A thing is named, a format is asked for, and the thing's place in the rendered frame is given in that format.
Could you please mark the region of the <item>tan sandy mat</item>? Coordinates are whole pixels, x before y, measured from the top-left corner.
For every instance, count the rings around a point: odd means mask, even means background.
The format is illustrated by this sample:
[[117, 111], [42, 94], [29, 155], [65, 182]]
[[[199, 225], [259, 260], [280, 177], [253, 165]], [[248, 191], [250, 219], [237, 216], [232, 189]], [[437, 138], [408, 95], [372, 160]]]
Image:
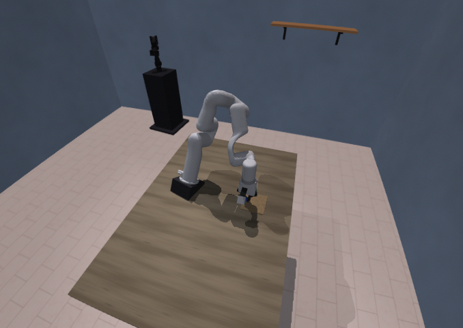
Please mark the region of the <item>tan sandy mat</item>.
[[245, 205], [242, 204], [240, 209], [263, 215], [267, 198], [268, 196], [257, 194], [257, 197], [251, 197], [249, 202], [245, 202]]

